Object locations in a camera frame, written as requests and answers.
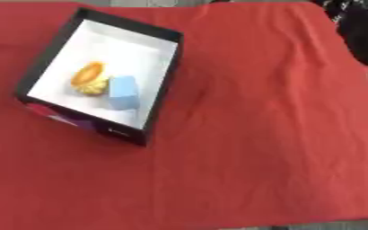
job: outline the table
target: table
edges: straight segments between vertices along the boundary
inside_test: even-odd
[[[368,218],[368,77],[310,3],[98,8],[185,34],[147,148],[25,110],[16,83],[79,4],[0,3],[0,230]]]

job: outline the orange object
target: orange object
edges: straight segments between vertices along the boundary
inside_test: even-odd
[[[91,62],[74,75],[71,79],[71,85],[81,93],[103,93],[108,80],[105,77],[101,77],[103,70],[103,63]]]

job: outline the open box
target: open box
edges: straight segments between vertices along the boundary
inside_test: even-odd
[[[18,83],[15,95],[52,119],[145,145],[176,68],[181,33],[79,8]],[[139,108],[118,111],[106,93],[88,96],[71,79],[92,61],[107,75],[131,75]]]

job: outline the blue foam cube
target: blue foam cube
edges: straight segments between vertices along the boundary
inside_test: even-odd
[[[136,79],[131,75],[111,77],[109,100],[113,108],[119,111],[138,109],[139,95]]]

